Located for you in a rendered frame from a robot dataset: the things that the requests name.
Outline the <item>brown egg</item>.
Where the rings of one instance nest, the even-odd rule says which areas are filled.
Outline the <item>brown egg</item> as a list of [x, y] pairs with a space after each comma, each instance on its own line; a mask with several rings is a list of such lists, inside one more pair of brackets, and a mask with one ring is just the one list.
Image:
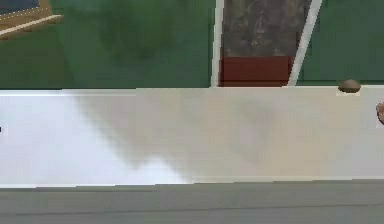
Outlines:
[[348, 80], [343, 80], [339, 84], [338, 89], [344, 93], [357, 93], [360, 91], [361, 85], [356, 80], [348, 79]]

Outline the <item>white framed doorway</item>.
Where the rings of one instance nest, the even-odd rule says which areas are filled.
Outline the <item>white framed doorway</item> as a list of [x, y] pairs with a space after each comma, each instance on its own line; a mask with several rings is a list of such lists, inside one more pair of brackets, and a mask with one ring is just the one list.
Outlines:
[[323, 0], [215, 0], [212, 87], [294, 87]]

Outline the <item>brown round object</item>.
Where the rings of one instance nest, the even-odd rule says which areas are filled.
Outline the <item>brown round object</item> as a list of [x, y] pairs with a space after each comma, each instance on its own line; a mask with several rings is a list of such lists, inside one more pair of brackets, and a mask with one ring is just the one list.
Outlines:
[[384, 102], [377, 104], [376, 112], [378, 120], [384, 125]]

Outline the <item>white worktop counter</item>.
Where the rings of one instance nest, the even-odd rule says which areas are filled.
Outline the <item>white worktop counter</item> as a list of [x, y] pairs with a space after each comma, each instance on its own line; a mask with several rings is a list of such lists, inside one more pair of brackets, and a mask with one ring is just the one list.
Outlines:
[[0, 224], [384, 224], [384, 88], [5, 91]]

